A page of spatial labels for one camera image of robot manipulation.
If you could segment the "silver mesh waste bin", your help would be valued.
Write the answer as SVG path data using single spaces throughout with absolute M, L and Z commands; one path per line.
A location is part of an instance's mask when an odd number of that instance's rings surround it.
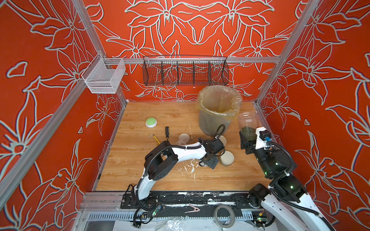
M 201 108 L 199 110 L 199 127 L 201 131 L 209 136 L 215 136 L 220 125 L 225 125 L 227 130 L 230 123 L 235 119 L 235 116 L 227 113 L 225 107 L 212 106 L 210 108 Z

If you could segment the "clear jar with tea leaves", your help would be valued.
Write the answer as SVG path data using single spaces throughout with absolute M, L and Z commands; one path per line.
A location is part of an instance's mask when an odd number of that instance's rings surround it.
M 187 145 L 187 143 L 184 142 L 184 141 L 177 141 L 175 144 L 178 145 L 178 146 L 185 146 L 185 145 Z

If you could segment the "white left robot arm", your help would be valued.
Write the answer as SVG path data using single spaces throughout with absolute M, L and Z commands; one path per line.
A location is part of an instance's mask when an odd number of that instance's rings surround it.
M 212 140 L 198 138 L 196 143 L 187 145 L 175 145 L 169 141 L 160 143 L 145 157 L 143 175 L 132 191 L 135 203 L 144 211 L 153 211 L 157 202 L 148 202 L 152 187 L 179 162 L 198 159 L 201 166 L 214 169 L 219 162 L 218 158 L 225 153 L 225 146 L 220 140 L 224 131 L 225 125 L 222 124 Z

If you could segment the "jar with foil seal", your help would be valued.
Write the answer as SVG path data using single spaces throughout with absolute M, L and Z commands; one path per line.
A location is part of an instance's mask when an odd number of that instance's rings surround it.
M 248 141 L 256 141 L 256 129 L 258 128 L 258 118 L 256 112 L 241 113 L 238 116 L 240 132 Z

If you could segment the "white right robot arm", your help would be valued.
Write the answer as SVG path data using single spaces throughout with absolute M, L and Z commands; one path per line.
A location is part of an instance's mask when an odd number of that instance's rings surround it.
M 249 191 L 248 203 L 263 208 L 290 231 L 333 231 L 334 227 L 320 212 L 306 188 L 292 174 L 297 167 L 290 153 L 273 142 L 271 133 L 257 128 L 254 139 L 240 132 L 241 149 L 254 154 L 268 186 L 257 184 Z

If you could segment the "green push button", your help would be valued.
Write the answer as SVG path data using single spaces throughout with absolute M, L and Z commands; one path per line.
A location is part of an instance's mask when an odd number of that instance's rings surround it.
M 148 128 L 154 128 L 156 127 L 156 125 L 158 124 L 158 121 L 154 118 L 154 117 L 148 117 L 146 120 L 145 120 L 145 125 L 148 127 Z

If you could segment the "beige jar lid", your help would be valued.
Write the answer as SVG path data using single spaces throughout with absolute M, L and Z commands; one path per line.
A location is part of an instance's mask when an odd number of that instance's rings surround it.
M 183 143 L 188 143 L 190 141 L 190 136 L 187 133 L 181 133 L 178 140 Z

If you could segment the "crumpled clear plastic film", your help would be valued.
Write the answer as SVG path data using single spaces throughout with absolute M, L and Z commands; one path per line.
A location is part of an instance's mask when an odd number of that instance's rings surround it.
M 188 219 L 186 218 L 174 218 L 160 222 L 156 227 L 155 231 L 184 231 Z

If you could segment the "beige lidded jar near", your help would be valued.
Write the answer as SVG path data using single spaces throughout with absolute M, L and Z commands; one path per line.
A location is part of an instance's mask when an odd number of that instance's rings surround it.
M 225 153 L 220 156 L 220 162 L 224 166 L 232 165 L 234 160 L 235 160 L 234 155 L 230 151 L 225 151 Z

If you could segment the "clear tape roll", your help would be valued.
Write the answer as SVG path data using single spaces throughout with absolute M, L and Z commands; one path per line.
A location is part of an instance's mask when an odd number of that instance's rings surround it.
M 236 216 L 231 208 L 228 205 L 218 205 L 213 213 L 214 225 L 220 230 L 230 229 L 234 226 L 236 221 Z

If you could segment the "yellow plastic bin liner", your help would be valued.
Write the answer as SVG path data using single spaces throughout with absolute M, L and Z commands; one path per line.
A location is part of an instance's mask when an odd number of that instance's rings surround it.
M 240 113 L 242 100 L 240 93 L 233 88 L 208 86 L 198 93 L 196 109 L 232 121 Z

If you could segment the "beige lidded jar far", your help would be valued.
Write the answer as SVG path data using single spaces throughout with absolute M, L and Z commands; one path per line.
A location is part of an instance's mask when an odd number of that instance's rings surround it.
M 226 144 L 227 144 L 227 139 L 226 139 L 226 137 L 224 137 L 223 135 L 220 135 L 220 136 L 218 137 L 218 139 L 223 143 L 223 146 L 226 146 Z

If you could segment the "beige lidded jar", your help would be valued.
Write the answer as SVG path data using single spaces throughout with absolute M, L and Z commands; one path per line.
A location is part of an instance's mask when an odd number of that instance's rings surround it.
M 225 151 L 225 153 L 220 156 L 220 162 L 224 166 L 232 165 L 234 160 L 235 160 L 234 155 L 230 151 Z
M 226 137 L 224 137 L 223 135 L 220 135 L 220 136 L 218 137 L 218 139 L 223 143 L 223 146 L 226 146 L 226 144 L 227 144 L 227 139 L 226 139 Z

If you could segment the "black handled screwdriver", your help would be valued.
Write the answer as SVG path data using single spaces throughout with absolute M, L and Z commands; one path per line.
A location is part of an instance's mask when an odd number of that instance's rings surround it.
M 168 126 L 166 126 L 165 127 L 165 136 L 166 136 L 166 140 L 168 140 L 169 139 L 169 127 Z

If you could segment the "red clip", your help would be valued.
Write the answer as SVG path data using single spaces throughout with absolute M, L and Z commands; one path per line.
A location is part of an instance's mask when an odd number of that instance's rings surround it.
M 197 213 L 197 212 L 200 212 L 200 208 L 194 206 L 194 205 L 189 205 L 191 207 L 191 211 L 186 211 L 185 214 L 187 213 Z

